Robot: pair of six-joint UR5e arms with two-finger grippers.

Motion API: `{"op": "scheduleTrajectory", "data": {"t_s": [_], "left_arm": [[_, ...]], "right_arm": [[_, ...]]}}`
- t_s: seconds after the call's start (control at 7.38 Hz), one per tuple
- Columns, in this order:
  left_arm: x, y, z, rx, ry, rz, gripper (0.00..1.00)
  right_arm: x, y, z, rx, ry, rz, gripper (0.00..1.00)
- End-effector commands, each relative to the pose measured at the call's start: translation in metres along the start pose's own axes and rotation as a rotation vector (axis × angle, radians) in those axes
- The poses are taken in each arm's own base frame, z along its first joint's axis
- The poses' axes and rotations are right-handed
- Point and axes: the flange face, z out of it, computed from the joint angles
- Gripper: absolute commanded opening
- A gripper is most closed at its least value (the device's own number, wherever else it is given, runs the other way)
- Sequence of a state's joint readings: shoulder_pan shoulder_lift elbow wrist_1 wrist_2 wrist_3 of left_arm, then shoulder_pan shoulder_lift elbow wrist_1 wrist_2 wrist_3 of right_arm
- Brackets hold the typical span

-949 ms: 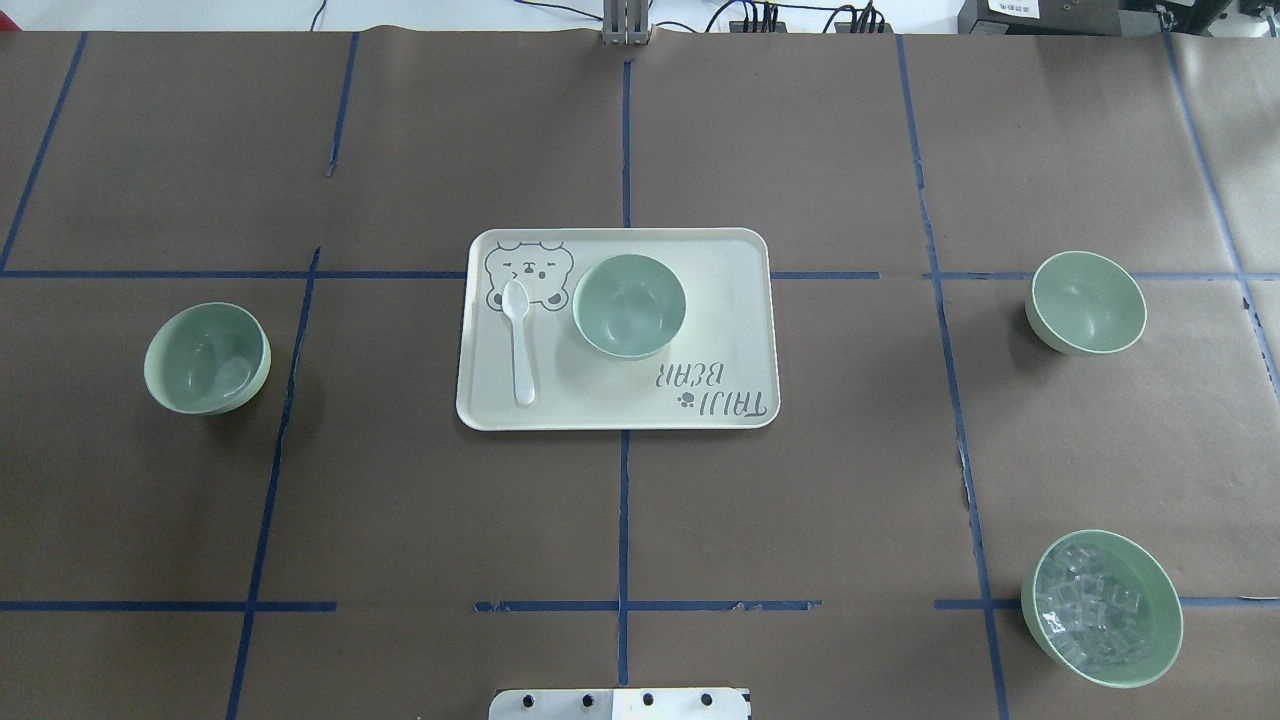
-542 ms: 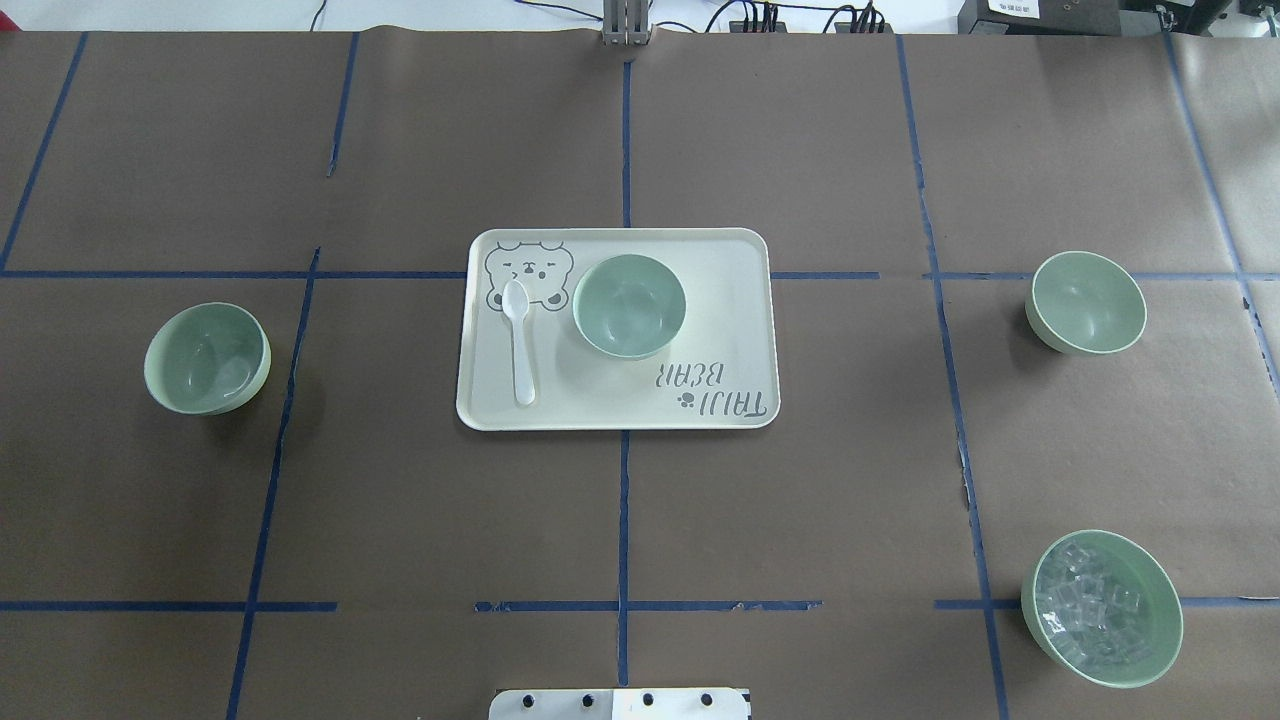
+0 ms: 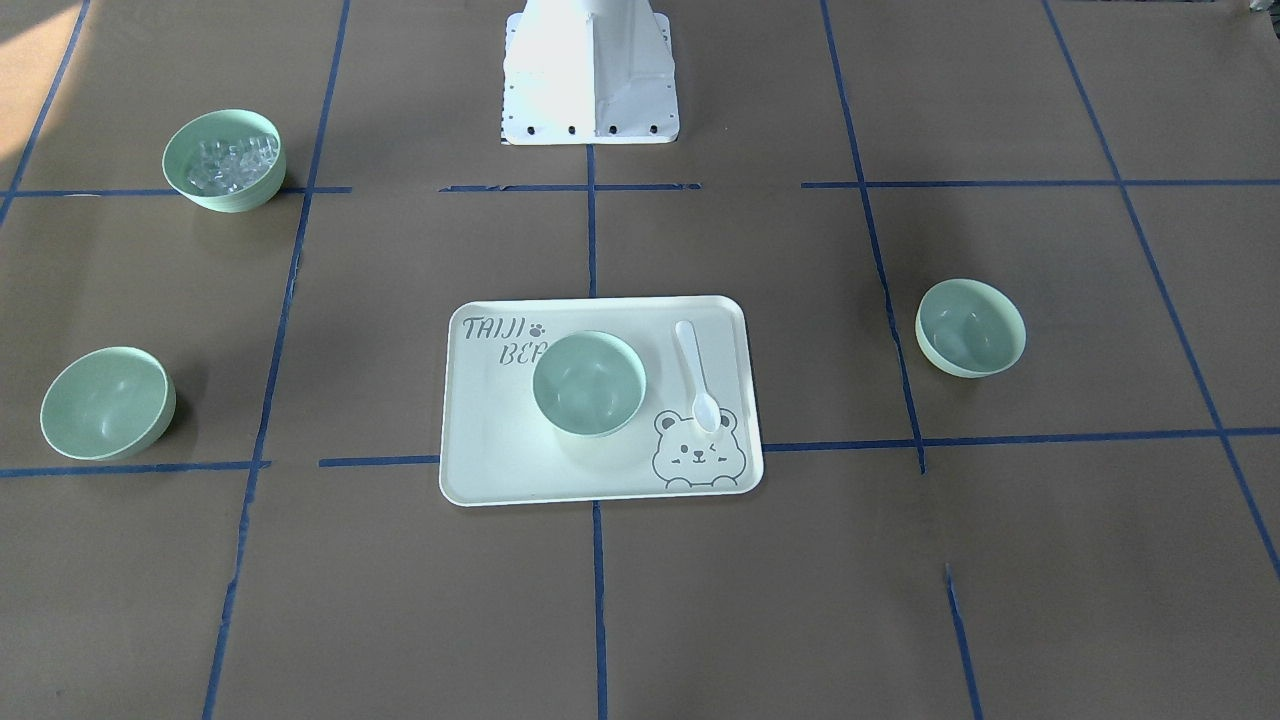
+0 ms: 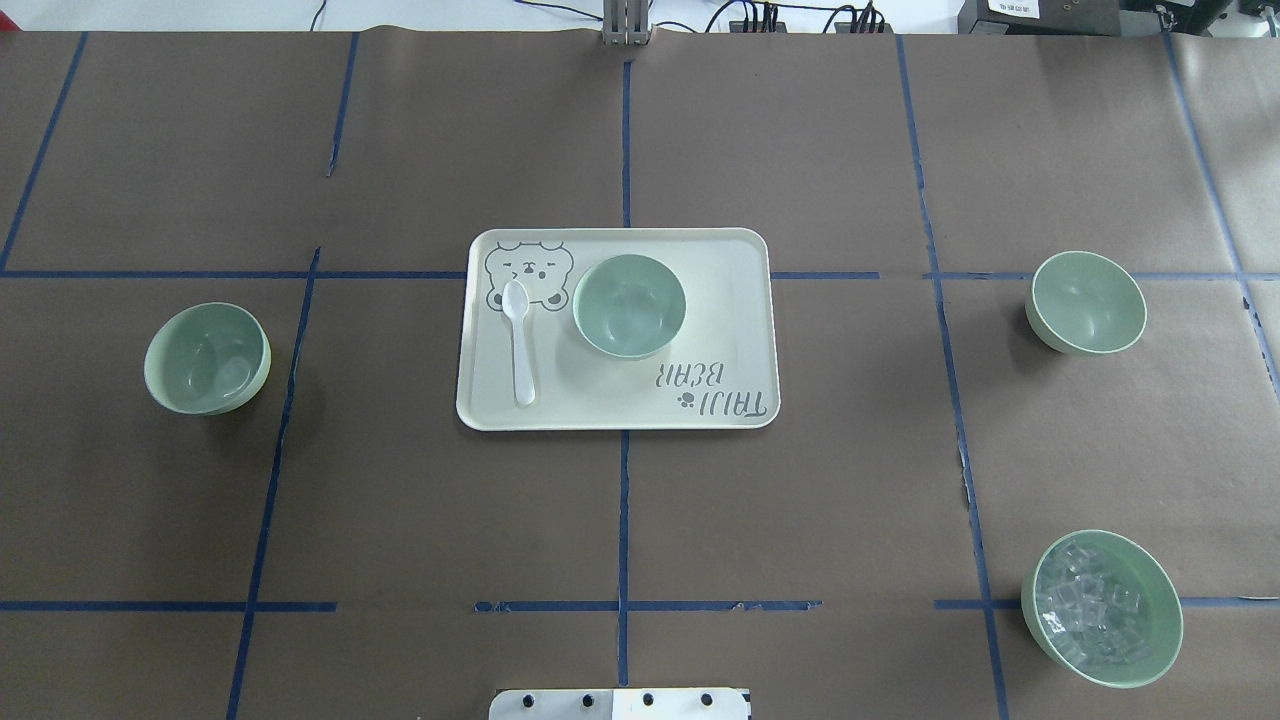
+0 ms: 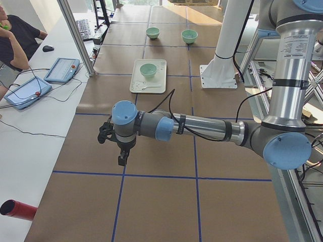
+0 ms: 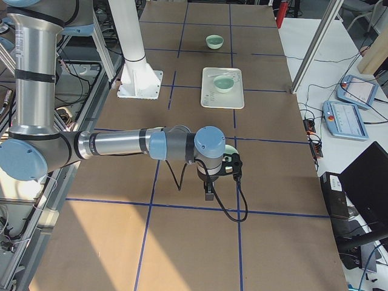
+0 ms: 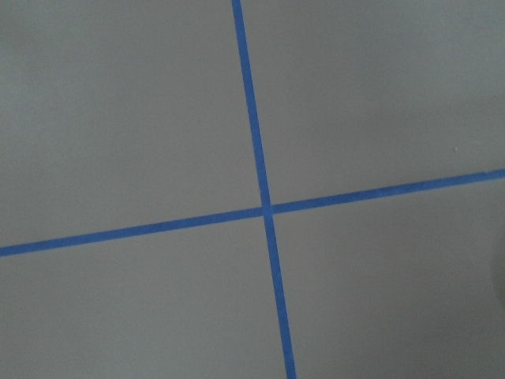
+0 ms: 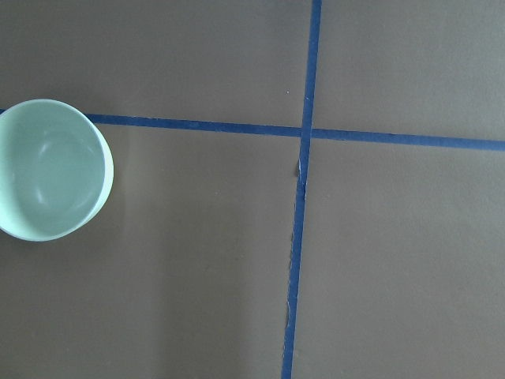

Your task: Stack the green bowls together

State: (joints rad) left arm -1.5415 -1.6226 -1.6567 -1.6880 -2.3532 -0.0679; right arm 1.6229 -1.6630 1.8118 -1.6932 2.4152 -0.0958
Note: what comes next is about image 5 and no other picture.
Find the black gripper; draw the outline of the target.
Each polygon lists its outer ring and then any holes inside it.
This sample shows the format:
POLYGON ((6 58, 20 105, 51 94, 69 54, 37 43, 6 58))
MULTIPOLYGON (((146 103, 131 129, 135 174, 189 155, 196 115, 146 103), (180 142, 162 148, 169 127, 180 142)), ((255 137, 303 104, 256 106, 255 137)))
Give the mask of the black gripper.
POLYGON ((118 165, 126 166, 128 154, 130 154, 130 150, 136 145, 136 141, 131 142, 117 142, 117 146, 120 148, 120 155, 118 156, 118 165))

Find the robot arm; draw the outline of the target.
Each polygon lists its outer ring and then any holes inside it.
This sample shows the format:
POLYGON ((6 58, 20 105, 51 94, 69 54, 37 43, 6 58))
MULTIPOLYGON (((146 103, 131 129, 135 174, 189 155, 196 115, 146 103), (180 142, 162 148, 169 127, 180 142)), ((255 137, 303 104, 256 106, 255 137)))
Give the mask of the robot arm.
POLYGON ((255 35, 280 38, 270 107, 261 123, 229 122, 157 108, 145 112, 123 100, 113 106, 112 115, 99 129, 98 141, 117 143, 121 166, 126 165, 137 136, 168 141, 176 133, 233 142, 282 170, 300 167, 312 152, 301 116, 316 35, 321 29, 322 1, 261 1, 255 35))

